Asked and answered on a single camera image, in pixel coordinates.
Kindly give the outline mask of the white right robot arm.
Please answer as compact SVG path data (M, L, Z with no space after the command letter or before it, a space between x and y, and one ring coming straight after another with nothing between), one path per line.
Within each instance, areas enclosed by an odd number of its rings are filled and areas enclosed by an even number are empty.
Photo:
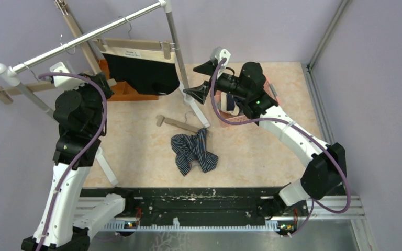
M260 63L245 63L238 76L220 73L225 67L224 59L195 67L194 72L208 75L210 79L198 87L185 89L184 93L201 104L208 96L214 102L217 91L240 98L238 106L247 122L271 132L299 158L305 172L274 196L276 213L288 215L296 203L309 198L318 201L337 185L348 185L343 146L317 139L290 118L265 91L266 77Z

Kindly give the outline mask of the black underwear beige waistband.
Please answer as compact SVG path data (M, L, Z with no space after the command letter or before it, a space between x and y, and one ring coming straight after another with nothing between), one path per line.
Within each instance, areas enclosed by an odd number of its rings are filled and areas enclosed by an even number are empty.
M168 95L179 88L180 80L174 63L104 54L110 77L127 82L144 95Z

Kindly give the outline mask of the beige hanger of navy underwear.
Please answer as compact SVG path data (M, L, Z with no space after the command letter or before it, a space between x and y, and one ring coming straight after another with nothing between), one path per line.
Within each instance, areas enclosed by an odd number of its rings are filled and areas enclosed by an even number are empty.
M168 117L165 117L163 115L157 115L156 116L157 122L156 125L160 127L163 123L189 131L193 133L197 133L201 128L189 125L185 122L177 121Z

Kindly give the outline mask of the beige hanger of black underwear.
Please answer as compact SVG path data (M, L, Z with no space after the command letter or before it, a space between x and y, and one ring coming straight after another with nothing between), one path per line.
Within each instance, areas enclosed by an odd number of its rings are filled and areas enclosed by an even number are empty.
M92 42L102 54L170 64L176 63L176 53L173 52L172 42L102 37L96 37L92 39Z

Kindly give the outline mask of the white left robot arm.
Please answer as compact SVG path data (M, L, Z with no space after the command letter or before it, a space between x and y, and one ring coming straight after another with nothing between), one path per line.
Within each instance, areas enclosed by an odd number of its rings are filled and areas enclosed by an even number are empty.
M55 101L53 117L59 125L59 139L48 201L33 236L22 241L22 250L88 250L96 233L111 219L137 212L132 192L115 188L88 213L74 216L101 137L106 135L107 101L113 92L104 73L69 77L79 83Z

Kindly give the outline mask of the navy underwear beige waistband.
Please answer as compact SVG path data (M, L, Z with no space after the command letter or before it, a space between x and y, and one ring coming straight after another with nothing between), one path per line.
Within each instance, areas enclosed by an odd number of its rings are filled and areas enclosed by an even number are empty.
M231 116L238 116L242 114L241 108L238 106L235 97L231 94L220 93L219 99L216 102L219 111L229 114Z

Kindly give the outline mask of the navy white striped underwear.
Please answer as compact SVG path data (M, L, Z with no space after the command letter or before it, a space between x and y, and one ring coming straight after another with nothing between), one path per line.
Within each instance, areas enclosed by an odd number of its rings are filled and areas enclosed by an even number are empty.
M208 133L206 128L201 128L194 135L177 134L171 137L175 163L183 176L195 165L199 165L203 173L216 169L219 157L207 150Z

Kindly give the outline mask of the beige clip hanger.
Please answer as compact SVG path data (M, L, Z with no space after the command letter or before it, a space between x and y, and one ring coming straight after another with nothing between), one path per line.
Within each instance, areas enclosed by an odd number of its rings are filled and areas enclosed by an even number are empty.
M23 94L22 91L20 91L16 87L18 84L21 84L21 81L18 78L18 75L12 71L11 67L7 67L2 63L0 63L0 77L2 77L2 79L7 84L10 85L10 87L6 88L0 87L0 101L6 105L12 104L13 103L13 99L11 98L12 96ZM45 90L51 90L56 88L53 83L52 76L46 76L44 77L44 79L45 79L44 81L40 80L32 84L23 84L23 86L25 86L31 93L42 92Z

